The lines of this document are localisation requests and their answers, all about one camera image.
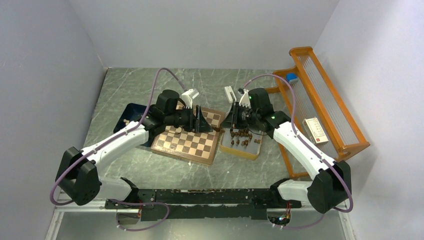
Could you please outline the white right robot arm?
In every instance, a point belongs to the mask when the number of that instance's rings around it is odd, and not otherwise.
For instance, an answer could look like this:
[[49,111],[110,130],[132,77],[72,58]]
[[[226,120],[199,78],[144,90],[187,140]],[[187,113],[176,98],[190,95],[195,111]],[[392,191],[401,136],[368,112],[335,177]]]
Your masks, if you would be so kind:
[[310,181],[283,179],[270,193],[270,202],[282,207],[288,201],[309,203],[325,214],[348,200],[348,213],[353,209],[351,168],[322,152],[295,126],[283,111],[274,110],[264,88],[245,91],[242,99],[248,104],[234,102],[220,127],[225,129],[256,128],[288,150],[307,171]]

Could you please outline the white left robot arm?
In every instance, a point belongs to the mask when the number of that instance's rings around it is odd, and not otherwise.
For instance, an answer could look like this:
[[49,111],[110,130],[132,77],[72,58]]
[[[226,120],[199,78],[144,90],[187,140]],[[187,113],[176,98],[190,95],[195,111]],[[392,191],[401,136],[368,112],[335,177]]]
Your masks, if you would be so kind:
[[99,143],[78,150],[68,148],[62,157],[55,180],[78,206],[94,199],[119,201],[132,208],[140,203],[139,189],[125,177],[101,178],[99,170],[137,146],[150,146],[167,126],[182,128],[186,132],[209,133],[212,126],[206,121],[199,105],[193,100],[198,90],[188,89],[183,94],[170,89],[161,92],[155,104],[147,106],[142,116]]

